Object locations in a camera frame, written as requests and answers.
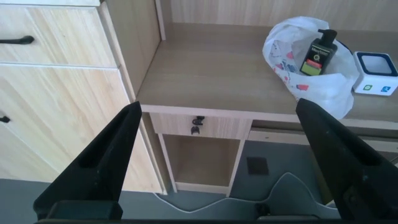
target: desk drawer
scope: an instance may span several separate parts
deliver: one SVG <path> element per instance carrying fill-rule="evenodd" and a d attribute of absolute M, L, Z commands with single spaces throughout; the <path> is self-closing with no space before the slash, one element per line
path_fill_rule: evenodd
<path fill-rule="evenodd" d="M 0 5 L 0 40 L 27 35 L 0 44 L 0 62 L 117 67 L 95 7 Z"/>
<path fill-rule="evenodd" d="M 191 133 L 192 123 L 197 116 L 151 113 L 150 117 L 158 134 L 201 136 L 209 138 L 246 139 L 251 127 L 250 119 L 219 118 L 205 116 L 199 133 Z"/>

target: black bottle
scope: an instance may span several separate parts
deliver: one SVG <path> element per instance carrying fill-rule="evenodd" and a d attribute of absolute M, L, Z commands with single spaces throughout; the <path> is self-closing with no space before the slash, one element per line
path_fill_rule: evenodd
<path fill-rule="evenodd" d="M 320 29 L 318 32 L 323 33 L 322 38 L 316 38 L 311 43 L 300 69 L 306 75 L 322 75 L 337 51 L 337 46 L 333 44 L 337 36 L 337 31 Z"/>

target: open shelf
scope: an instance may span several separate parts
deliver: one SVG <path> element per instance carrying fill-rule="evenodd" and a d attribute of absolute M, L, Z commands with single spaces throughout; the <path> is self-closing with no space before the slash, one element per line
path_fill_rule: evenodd
<path fill-rule="evenodd" d="M 163 135 L 177 190 L 227 194 L 239 140 Z"/>
<path fill-rule="evenodd" d="M 298 121 L 294 97 L 262 56 L 270 29 L 173 23 L 138 93 L 143 110 L 162 106 L 158 112 L 171 113 L 167 111 L 170 107 L 249 111 L 270 118 L 292 115 Z M 396 64 L 397 39 L 395 32 L 338 32 L 338 40 L 353 52 L 385 52 Z M 390 124 L 398 120 L 398 91 L 388 97 L 354 97 L 353 109 L 346 118 Z"/>

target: cabinet door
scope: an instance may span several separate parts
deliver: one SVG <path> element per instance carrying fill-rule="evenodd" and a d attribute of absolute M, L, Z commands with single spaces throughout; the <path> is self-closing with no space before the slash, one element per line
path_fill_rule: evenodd
<path fill-rule="evenodd" d="M 53 181 L 58 173 L 6 124 L 0 124 L 0 178 Z"/>
<path fill-rule="evenodd" d="M 0 65 L 0 70 L 7 127 L 58 174 L 129 103 L 117 69 Z M 162 191 L 140 132 L 124 190 Z"/>

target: bottle label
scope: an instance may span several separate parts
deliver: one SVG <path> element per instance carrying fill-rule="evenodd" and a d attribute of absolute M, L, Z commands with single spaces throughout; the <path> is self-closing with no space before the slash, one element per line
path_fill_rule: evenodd
<path fill-rule="evenodd" d="M 307 75 L 320 75 L 329 54 L 330 51 L 312 45 L 301 71 Z"/>

